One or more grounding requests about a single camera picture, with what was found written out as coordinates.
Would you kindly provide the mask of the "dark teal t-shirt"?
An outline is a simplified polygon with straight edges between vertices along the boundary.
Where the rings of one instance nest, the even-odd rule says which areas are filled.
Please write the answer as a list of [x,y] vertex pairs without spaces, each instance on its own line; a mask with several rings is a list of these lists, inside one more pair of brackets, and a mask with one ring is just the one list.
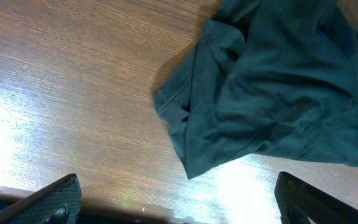
[[358,33],[335,1],[223,1],[153,99],[191,179],[248,154],[358,167]]

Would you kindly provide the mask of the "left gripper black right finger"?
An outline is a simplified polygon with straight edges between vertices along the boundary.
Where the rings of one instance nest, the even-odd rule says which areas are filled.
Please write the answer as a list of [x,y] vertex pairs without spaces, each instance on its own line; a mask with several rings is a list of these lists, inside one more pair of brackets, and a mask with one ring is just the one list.
[[283,224],[358,224],[358,210],[287,172],[280,172],[275,198]]

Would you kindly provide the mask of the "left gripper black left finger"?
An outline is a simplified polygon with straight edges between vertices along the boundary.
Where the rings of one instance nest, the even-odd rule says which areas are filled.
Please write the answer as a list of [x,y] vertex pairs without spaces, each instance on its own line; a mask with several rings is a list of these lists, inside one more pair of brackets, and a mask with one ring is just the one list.
[[0,224],[75,224],[81,209],[81,197],[77,175],[68,174],[2,209]]

